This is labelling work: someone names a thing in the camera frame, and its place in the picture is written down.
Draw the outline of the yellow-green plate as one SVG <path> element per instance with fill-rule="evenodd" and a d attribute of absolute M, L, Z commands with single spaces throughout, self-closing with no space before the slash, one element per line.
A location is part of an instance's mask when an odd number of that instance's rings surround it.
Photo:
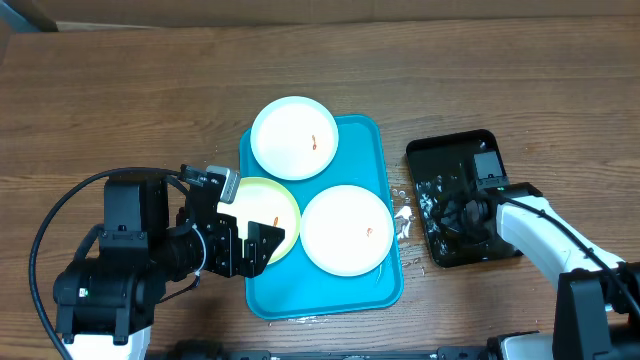
<path fill-rule="evenodd" d="M 242 178 L 234 201 L 220 202 L 219 213 L 236 218 L 238 235 L 248 238 L 248 222 L 274 226 L 285 231 L 269 265 L 282 259 L 295 245 L 300 231 L 300 209 L 293 195 L 280 183 L 263 177 Z"/>

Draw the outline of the light blue plate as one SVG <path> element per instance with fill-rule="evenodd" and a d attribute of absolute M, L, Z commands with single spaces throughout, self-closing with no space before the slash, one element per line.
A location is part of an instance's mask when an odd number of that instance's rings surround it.
<path fill-rule="evenodd" d="M 303 96 L 272 101 L 258 113 L 250 130 L 254 158 L 266 172 L 283 180 L 320 174 L 338 145 L 334 116 L 318 101 Z"/>

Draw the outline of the white pink plate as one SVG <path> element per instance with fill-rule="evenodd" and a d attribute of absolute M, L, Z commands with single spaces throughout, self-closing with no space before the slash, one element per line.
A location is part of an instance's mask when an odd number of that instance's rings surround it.
<path fill-rule="evenodd" d="M 373 192 L 338 185 L 317 194 L 301 218 L 300 240 L 309 259 L 335 276 L 363 275 L 390 252 L 394 225 L 386 204 Z"/>

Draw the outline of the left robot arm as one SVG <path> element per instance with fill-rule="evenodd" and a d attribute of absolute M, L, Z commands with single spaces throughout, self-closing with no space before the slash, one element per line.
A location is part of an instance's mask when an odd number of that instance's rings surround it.
<path fill-rule="evenodd" d="M 232 215 L 239 175 L 114 169 L 102 173 L 104 219 L 81 241 L 53 287 L 55 331 L 71 359 L 142 359 L 157 305 L 170 300 L 169 282 L 204 272 L 254 278 L 266 268 L 285 232 L 251 221 L 246 235 Z"/>

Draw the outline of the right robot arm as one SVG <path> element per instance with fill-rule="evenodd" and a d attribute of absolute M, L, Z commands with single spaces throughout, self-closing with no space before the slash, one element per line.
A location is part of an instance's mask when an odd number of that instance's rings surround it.
<path fill-rule="evenodd" d="M 481 358 L 638 358 L 639 265 L 589 241 L 533 185 L 454 193 L 439 200 L 431 216 L 444 234 L 492 236 L 512 245 L 556 290 L 552 334 L 491 338 Z"/>

